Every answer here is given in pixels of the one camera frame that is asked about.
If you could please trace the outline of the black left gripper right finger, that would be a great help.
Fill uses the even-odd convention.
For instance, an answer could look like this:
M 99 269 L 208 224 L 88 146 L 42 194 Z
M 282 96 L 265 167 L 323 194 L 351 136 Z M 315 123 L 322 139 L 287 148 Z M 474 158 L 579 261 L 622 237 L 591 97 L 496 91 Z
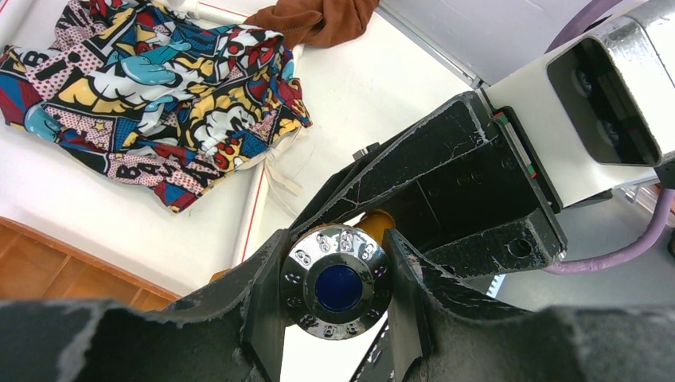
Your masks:
M 388 310 L 398 381 L 671 381 L 671 307 L 554 306 L 530 312 L 500 302 L 424 259 L 395 229 Z

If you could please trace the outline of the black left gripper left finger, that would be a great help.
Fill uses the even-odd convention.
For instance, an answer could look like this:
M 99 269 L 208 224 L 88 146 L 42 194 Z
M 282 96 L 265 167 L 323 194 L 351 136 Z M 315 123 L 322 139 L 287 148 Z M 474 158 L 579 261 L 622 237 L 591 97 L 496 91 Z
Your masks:
M 164 310 L 110 299 L 1 302 L 4 381 L 277 381 L 286 315 L 276 231 L 256 253 Z

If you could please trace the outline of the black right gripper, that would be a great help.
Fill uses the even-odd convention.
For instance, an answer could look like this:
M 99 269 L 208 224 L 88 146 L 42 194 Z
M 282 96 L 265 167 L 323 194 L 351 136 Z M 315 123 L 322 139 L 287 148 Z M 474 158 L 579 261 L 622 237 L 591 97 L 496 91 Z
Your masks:
M 477 91 L 453 96 L 330 176 L 291 236 L 374 209 L 416 181 L 390 213 L 426 260 L 459 279 L 552 265 L 568 247 L 560 199 L 514 110 L 488 119 Z

